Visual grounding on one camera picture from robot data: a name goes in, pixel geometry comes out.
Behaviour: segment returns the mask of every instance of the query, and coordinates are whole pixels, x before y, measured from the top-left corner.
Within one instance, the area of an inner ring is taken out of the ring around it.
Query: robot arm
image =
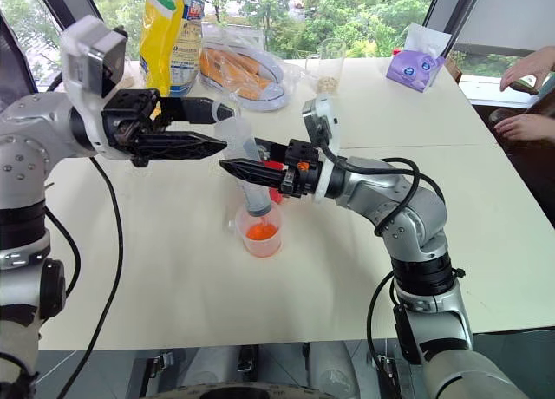
[[[419,187],[407,206],[383,225],[411,187],[395,167],[354,157],[339,158],[332,166],[329,159],[320,161],[319,147],[338,149],[338,119],[329,101],[318,97],[305,104],[310,142],[291,140],[284,146],[257,140],[269,159],[284,163],[285,170],[251,160],[222,160],[220,165],[241,180],[288,196],[311,193],[318,201],[318,190],[323,190],[322,196],[382,227],[399,299],[394,308],[397,336],[405,358],[423,365],[431,398],[525,398],[491,361],[472,351],[472,332],[457,279],[463,273],[451,266],[443,232],[447,209],[441,198]]]
[[[223,141],[167,131],[175,121],[214,123],[212,101],[117,90],[126,38],[87,16],[62,35],[67,93],[29,95],[0,114],[0,397],[32,397],[38,331],[65,303],[63,263],[49,258],[44,182],[65,158],[202,159]],[[223,105],[220,120],[232,116]]]

